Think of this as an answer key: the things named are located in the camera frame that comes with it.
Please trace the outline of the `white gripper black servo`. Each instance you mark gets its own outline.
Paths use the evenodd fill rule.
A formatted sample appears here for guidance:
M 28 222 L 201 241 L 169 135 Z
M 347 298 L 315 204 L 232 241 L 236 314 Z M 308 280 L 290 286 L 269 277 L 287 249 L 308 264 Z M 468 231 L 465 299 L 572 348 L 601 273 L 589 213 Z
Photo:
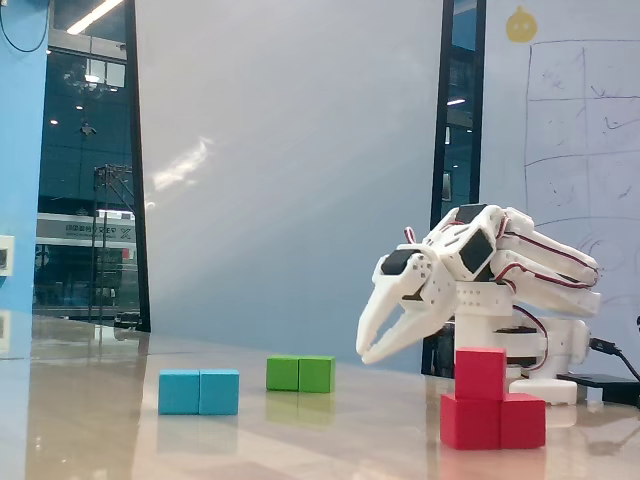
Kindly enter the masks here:
M 456 283 L 438 256 L 427 247 L 397 247 L 378 261 L 374 289 L 360 315 L 356 352 L 373 364 L 439 331 L 453 315 Z M 376 342 L 392 311 L 404 312 Z

